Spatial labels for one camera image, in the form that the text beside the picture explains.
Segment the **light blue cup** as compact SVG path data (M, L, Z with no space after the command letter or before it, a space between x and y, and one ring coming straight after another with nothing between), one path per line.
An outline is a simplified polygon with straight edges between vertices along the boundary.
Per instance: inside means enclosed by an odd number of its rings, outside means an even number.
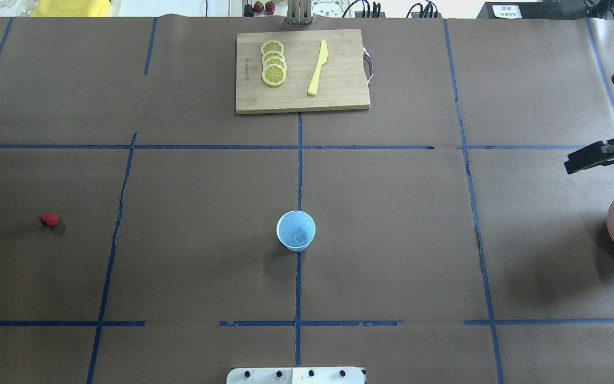
M290 251L306 250L316 236L316 223L304 211L288 211L278 219L276 236Z

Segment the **red strawberry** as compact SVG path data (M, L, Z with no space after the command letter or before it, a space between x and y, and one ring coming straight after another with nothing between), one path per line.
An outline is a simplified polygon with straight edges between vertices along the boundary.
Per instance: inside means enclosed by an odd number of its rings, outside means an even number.
M46 212L38 217L42 226L45 228L55 228L58 226L60 219L54 212Z

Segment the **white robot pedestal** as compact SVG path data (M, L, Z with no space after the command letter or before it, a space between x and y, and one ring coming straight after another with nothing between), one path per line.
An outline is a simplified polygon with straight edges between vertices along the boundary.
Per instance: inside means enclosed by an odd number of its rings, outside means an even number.
M365 369L355 366L237 367L227 383L366 383Z

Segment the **aluminium frame post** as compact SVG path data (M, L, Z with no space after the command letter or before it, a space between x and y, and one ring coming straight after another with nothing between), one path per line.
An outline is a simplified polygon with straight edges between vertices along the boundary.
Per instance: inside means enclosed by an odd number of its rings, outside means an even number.
M288 0L287 23L289 25L309 25L313 21L312 1Z

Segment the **lemon slice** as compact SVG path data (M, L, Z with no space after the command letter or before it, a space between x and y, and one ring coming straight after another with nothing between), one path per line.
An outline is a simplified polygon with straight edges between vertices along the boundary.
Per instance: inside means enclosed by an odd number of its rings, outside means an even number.
M266 59L265 61L263 61L263 72L266 72L268 69L270 68L280 68L283 72L285 72L287 70L287 63L286 61L278 56L272 56L268 59Z
M279 87L287 79L287 70L283 72L280 68L270 68L261 73L262 82L268 87Z
M267 56L268 54L283 55L285 51L285 47L283 46L283 43L280 41L266 41L266 42L263 42L263 44L261 45L260 51L263 57Z
M262 56L262 65L263 67L267 67L270 64L281 65L282 67L286 66L285 56L282 52L276 50L270 50L263 54Z

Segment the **black label plate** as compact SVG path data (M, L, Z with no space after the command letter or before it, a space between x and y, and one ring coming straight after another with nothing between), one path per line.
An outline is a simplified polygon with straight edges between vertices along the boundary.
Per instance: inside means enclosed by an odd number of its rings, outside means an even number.
M476 19L577 20L587 17L583 1L484 2Z

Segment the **yellow cloth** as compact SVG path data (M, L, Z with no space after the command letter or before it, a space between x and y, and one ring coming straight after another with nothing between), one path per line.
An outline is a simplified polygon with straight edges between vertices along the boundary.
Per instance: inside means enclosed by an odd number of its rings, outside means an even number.
M39 1L30 17L104 17L112 1Z

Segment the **wooden cutting board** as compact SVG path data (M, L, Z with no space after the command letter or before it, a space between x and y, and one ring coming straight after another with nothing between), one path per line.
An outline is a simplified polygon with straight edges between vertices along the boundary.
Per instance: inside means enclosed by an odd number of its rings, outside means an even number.
M307 88L322 39L329 56L317 95ZM261 79L261 45L280 41L285 47L287 79L268 87ZM240 33L236 43L236 113L269 114L305 111L362 110L370 107L365 51L360 29Z

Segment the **yellow plastic knife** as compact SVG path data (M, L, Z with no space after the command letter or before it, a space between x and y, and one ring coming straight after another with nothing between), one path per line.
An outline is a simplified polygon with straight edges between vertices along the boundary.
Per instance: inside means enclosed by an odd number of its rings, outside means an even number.
M327 41L322 39L319 54L317 57L317 63L315 64L315 69L313 71L312 77L309 82L309 87L307 88L307 95L310 97L315 97L318 93L319 83L321 80L321 71L324 65L327 63L327 59L329 56L329 49L327 46Z

